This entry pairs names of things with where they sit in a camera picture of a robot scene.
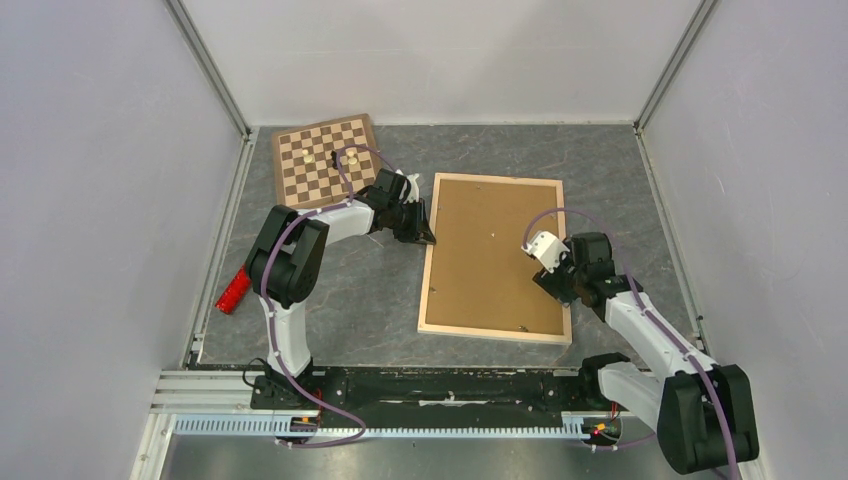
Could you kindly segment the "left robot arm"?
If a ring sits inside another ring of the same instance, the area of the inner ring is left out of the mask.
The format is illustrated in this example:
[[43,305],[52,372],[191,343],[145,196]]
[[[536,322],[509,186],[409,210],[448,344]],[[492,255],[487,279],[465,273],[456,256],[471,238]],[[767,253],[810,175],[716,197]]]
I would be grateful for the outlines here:
[[265,316],[268,352],[256,391],[291,408],[307,405],[312,363],[306,340],[305,301],[313,292],[327,246],[389,230],[401,243],[436,242],[416,174],[382,168],[373,184],[341,201],[311,210],[278,205],[269,212],[245,262],[247,278]]

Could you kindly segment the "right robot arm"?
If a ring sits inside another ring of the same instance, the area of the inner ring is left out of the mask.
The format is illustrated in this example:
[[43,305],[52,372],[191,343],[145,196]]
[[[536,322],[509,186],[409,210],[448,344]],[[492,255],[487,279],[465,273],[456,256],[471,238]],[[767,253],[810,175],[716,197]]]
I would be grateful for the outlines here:
[[583,361],[580,400],[610,401],[655,433],[670,467],[690,474],[757,459],[760,445],[750,381],[737,365],[722,365],[686,340],[655,310],[627,273],[618,273],[610,238],[601,232],[564,239],[540,230],[522,249],[541,264],[534,282],[564,306],[580,301],[640,356],[642,372],[623,354]]

